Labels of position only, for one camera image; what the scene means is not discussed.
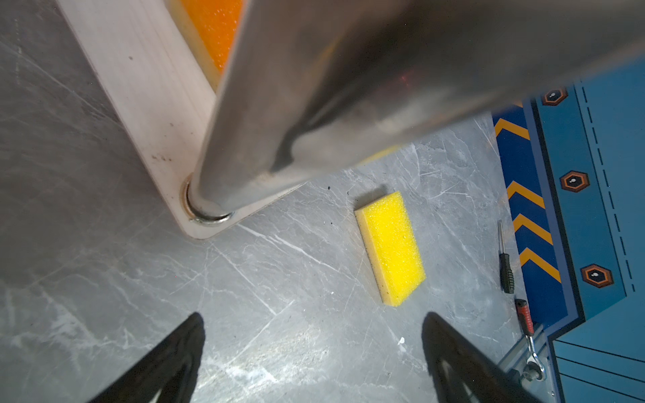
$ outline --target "stainless steel pole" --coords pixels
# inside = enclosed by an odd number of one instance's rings
[[[644,37],[642,0],[248,0],[188,204],[217,222]]]

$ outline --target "wooden plank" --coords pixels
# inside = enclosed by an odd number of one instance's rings
[[[63,14],[181,229],[209,238],[289,191],[219,226],[192,222],[183,182],[197,163],[215,94],[163,0],[59,0]]]

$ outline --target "dashed line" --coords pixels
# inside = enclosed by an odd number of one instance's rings
[[[598,144],[598,136],[596,135],[596,128],[593,127],[593,118],[591,117],[591,109],[589,107],[589,101],[587,101],[587,92],[586,92],[586,90],[584,89],[583,86],[581,86],[581,88],[582,88],[582,95],[584,97],[584,103],[587,106],[587,114],[589,115],[589,122],[591,123],[591,132],[593,133],[593,140],[595,141],[596,144]],[[598,146],[596,148],[596,150],[598,151],[598,158],[599,158],[599,161],[600,161],[600,165],[604,166],[604,161],[602,160],[602,154],[600,152],[600,146]],[[611,191],[609,191],[610,185],[609,185],[609,179],[607,178],[606,170],[602,170],[602,176],[604,177],[605,185],[608,188],[607,189],[607,194],[609,195],[609,201],[611,203],[611,209],[616,210],[616,207],[614,206],[614,203],[613,203],[613,197],[611,196]],[[618,222],[618,215],[616,213],[614,213],[613,218],[616,221],[616,229],[618,229],[618,232],[620,232],[620,224]],[[620,237],[620,246],[622,247],[623,256],[626,257],[627,256],[627,251],[625,250],[625,242],[622,240],[622,236]],[[630,280],[633,281],[633,279],[631,277],[630,263],[627,260],[627,258],[625,258],[625,265],[627,267],[627,272],[628,272],[628,274],[630,276]],[[633,282],[631,283],[631,289],[632,289],[632,291],[636,292],[636,287],[634,286]]]

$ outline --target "marble surface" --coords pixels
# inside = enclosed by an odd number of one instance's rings
[[[428,279],[391,308],[353,210],[397,190]],[[496,361],[520,337],[499,289],[498,219],[518,268],[482,115],[188,239],[56,4],[0,3],[4,401],[87,401],[193,311],[206,324],[193,402],[436,401],[427,312]]]

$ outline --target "yellow sponge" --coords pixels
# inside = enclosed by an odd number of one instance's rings
[[[392,193],[355,214],[383,303],[399,306],[426,279],[403,197]]]

